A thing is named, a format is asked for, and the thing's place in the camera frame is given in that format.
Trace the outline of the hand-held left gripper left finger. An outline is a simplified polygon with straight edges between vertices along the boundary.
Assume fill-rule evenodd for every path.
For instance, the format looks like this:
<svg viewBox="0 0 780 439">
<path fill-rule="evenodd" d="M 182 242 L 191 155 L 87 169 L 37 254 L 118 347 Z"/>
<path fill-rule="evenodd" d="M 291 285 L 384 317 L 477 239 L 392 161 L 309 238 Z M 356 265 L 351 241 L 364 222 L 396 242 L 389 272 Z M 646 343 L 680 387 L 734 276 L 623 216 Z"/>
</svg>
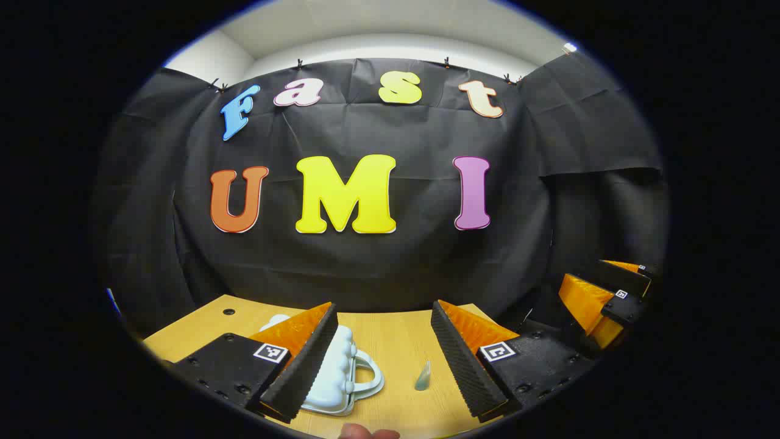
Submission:
<svg viewBox="0 0 780 439">
<path fill-rule="evenodd" d="M 249 337 L 220 334 L 169 369 L 229 405 L 290 423 L 314 385 L 338 325 L 335 304 L 326 302 Z"/>
</svg>

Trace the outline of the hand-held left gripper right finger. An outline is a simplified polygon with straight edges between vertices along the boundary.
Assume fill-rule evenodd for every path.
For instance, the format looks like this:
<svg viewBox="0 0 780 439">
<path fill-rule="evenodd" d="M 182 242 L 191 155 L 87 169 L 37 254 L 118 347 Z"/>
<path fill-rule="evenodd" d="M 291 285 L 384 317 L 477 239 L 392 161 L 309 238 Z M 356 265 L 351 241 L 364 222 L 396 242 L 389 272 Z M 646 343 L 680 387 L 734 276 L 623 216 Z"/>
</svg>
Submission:
<svg viewBox="0 0 780 439">
<path fill-rule="evenodd" d="M 471 416 L 486 422 L 529 412 L 595 367 L 595 347 L 525 320 L 513 332 L 437 300 L 431 326 Z"/>
</svg>

